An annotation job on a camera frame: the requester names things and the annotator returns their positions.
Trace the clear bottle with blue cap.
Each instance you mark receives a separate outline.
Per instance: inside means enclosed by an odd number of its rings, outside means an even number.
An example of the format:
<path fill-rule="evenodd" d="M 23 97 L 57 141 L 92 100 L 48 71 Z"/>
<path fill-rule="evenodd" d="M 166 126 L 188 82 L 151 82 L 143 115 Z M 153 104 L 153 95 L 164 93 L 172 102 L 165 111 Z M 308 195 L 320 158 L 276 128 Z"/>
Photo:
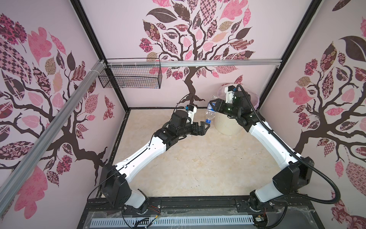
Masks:
<path fill-rule="evenodd" d="M 216 104 L 217 96 L 212 95 L 209 99 L 207 110 L 205 113 L 205 122 L 211 124 L 215 118 L 216 111 L 215 111 L 215 104 Z"/>

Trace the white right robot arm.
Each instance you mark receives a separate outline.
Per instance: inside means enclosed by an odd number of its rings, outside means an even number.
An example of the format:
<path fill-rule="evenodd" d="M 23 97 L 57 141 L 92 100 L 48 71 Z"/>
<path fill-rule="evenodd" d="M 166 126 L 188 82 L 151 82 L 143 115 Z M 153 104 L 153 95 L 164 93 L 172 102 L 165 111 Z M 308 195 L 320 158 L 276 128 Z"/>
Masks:
<path fill-rule="evenodd" d="M 255 110 L 246 91 L 229 91 L 230 102 L 222 99 L 210 101 L 215 112 L 233 118 L 248 133 L 254 136 L 275 159 L 279 173 L 263 187 L 250 193 L 249 206 L 260 211 L 263 204 L 277 197 L 295 193 L 308 185 L 312 176 L 310 166 L 314 165 L 309 157 L 303 158 L 278 137 L 268 123 Z"/>

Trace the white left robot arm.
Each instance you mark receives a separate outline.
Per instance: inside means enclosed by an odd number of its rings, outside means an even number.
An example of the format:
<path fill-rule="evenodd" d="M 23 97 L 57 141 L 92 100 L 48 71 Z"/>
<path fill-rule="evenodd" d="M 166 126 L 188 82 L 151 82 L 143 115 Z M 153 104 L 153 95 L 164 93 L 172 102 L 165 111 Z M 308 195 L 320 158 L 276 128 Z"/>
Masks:
<path fill-rule="evenodd" d="M 101 193 L 115 208 L 123 205 L 135 209 L 144 208 L 147 197 L 141 192 L 132 190 L 129 183 L 132 179 L 156 157 L 166 152 L 185 136 L 204 136 L 210 124 L 206 122 L 186 123 L 182 127 L 175 127 L 166 123 L 158 129 L 151 140 L 129 156 L 127 159 L 113 165 L 107 163 L 101 173 Z"/>

